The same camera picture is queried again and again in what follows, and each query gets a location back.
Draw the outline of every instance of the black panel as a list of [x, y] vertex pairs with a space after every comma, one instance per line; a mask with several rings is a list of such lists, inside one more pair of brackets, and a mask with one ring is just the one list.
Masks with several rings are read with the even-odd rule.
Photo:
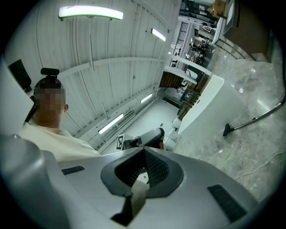
[[24, 68], [22, 60], [19, 59], [13, 64], [9, 65], [9, 69], [22, 89], [29, 89], [30, 91], [30, 85], [32, 81]]
[[142, 144], [142, 140], [141, 138], [138, 138], [138, 144], [141, 145]]
[[214, 185], [207, 188], [213, 195], [223, 212], [231, 222], [235, 222], [246, 214], [246, 211], [221, 186]]
[[76, 166], [76, 167], [64, 169], [64, 170], [62, 170], [62, 172], [63, 172], [64, 175], [68, 175], [68, 174], [76, 173], [76, 172], [79, 172], [79, 171], [82, 171], [82, 170], [84, 170], [84, 167]]

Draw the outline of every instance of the white shirt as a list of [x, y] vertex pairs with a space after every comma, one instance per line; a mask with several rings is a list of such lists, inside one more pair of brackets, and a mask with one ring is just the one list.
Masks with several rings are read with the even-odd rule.
[[74, 161], [100, 156], [89, 144], [71, 136], [66, 130], [25, 123], [20, 136], [35, 143], [41, 150], [52, 152], [57, 161]]

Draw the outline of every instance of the black mesh grille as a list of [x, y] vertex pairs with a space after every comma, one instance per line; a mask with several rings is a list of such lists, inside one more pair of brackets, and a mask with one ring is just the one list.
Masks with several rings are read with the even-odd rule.
[[169, 168], [165, 162], [156, 158], [149, 152], [145, 152], [146, 169], [149, 177], [150, 187], [163, 181], [169, 174]]
[[81, 170], [84, 170], [84, 167], [82, 167], [82, 166], [76, 166], [76, 167], [64, 169], [64, 170], [62, 170], [62, 172], [63, 172], [64, 175], [67, 175], [67, 174], [72, 174], [72, 173], [79, 172], [79, 171], [81, 171]]
[[169, 173], [167, 164], [147, 151], [137, 153], [115, 169], [115, 175], [132, 187], [143, 168], [146, 168], [150, 187], [163, 181]]
[[221, 186], [214, 185], [208, 187], [223, 212], [231, 222], [237, 221], [246, 214], [246, 211], [229, 195], [229, 193]]

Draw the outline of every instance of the white counter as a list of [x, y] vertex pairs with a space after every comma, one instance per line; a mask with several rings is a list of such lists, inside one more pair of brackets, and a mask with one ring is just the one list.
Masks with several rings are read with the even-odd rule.
[[246, 107], [241, 94], [219, 76], [213, 75], [194, 106], [184, 116], [179, 135], [203, 143], [223, 130]]

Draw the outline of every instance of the ear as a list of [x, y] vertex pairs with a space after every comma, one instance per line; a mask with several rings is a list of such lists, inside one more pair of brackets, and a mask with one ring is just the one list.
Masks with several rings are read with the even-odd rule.
[[63, 107], [63, 111], [67, 112], [67, 110], [68, 110], [68, 104], [65, 104], [64, 107]]

